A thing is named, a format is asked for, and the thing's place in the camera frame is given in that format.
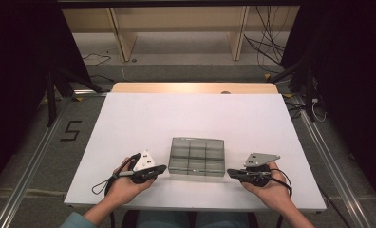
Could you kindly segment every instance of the person's right hand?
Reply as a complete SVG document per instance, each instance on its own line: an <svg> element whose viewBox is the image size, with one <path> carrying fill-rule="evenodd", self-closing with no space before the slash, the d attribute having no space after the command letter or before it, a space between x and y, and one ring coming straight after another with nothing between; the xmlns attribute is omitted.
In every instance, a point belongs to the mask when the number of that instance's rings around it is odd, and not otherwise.
<svg viewBox="0 0 376 228"><path fill-rule="evenodd" d="M270 162L268 166L271 170L278 168L274 161ZM281 172L273 170L271 174L273 178L286 182ZM257 187L247 182L242 182L241 184L249 192L256 194L267 207L277 212L281 212L285 207L293 206L288 189L278 182L270 180L263 187Z"/></svg>

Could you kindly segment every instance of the teal clothing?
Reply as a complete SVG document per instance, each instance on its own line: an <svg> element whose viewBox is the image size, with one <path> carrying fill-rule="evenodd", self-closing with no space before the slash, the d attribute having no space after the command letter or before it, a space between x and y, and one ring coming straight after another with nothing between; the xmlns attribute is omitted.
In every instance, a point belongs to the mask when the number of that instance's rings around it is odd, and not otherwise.
<svg viewBox="0 0 376 228"><path fill-rule="evenodd" d="M96 225L91 223L85 217L76 212L72 212L60 228L97 228Z"/></svg>

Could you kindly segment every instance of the desk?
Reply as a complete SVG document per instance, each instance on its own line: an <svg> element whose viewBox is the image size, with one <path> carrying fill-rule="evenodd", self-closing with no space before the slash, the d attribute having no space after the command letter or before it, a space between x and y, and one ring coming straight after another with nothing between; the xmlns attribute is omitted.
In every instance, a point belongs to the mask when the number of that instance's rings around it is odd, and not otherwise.
<svg viewBox="0 0 376 228"><path fill-rule="evenodd" d="M149 93L143 93L149 86ZM237 94L241 87L246 94ZM258 93L249 94L250 88ZM218 94L221 91L235 94ZM115 85L105 99L65 204L78 206L99 202L103 193L96 196L91 187L106 180L125 157L144 149L149 150L157 164L168 165L173 137L224 140L226 169L242 168L251 152L278 154L281 159L277 163L291 179L297 207L311 211L326 209L287 108L274 85L210 83ZM178 175L170 175L168 170L150 189L124 207L212 211L267 209L227 173L223 178L182 180Z"/></svg>

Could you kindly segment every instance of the floor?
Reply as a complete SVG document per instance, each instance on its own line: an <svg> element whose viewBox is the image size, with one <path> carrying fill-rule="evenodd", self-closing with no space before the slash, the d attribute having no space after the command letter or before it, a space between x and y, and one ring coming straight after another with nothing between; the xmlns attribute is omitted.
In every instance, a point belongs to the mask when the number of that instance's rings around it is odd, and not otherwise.
<svg viewBox="0 0 376 228"><path fill-rule="evenodd" d="M282 70L258 55L247 42L243 44L240 60L233 61L223 33L139 34L128 63L120 62L112 34L74 35L93 83L104 88L111 88L114 82L131 81L260 83L265 82L268 74L274 75L268 70ZM254 39L260 37L259 33L247 35ZM287 36L282 33L277 42L284 46ZM289 82L290 78L276 84L280 93L289 93ZM80 85L73 86L78 91L85 89ZM288 110L294 107L291 103L303 102L301 94L292 95L287 99ZM67 207L63 200L100 114L105 94L79 93L76 98L61 99L58 96L59 119L51 128L46 127L47 102L41 102L19 152L12 156L2 173L0 218L10 215L6 223L9 227L58 227L71 212L87 210ZM317 106L315 112L320 119L324 118L323 107ZM294 109L289 113L293 116L292 123L317 183L349 226L376 227L376 194L351 158L351 151L343 143L329 115L323 122L309 123L303 111ZM70 122L75 121L72 127L79 130L77 139L64 141L73 136L66 133L66 129ZM19 194L19 199L13 199L24 180L28 181L24 192ZM9 201L14 201L16 206L10 207ZM305 215L317 227L347 227L332 203L327 204L325 212L305 212ZM121 224L124 212L123 209L116 211L118 224ZM267 211L256 215L260 227L275 227L276 213ZM109 227L109 219L102 227Z"/></svg>

